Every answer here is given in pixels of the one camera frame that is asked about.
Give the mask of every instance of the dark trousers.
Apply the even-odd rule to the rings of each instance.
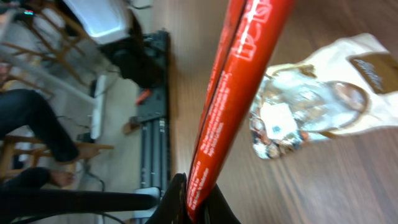
[[[3,189],[39,189],[50,180],[50,171],[43,167],[35,167],[21,172],[16,178],[2,184]],[[0,212],[0,224],[8,224],[16,217]]]
[[[78,157],[78,149],[42,96],[23,89],[0,93],[0,139],[24,125],[47,145],[56,161]]]

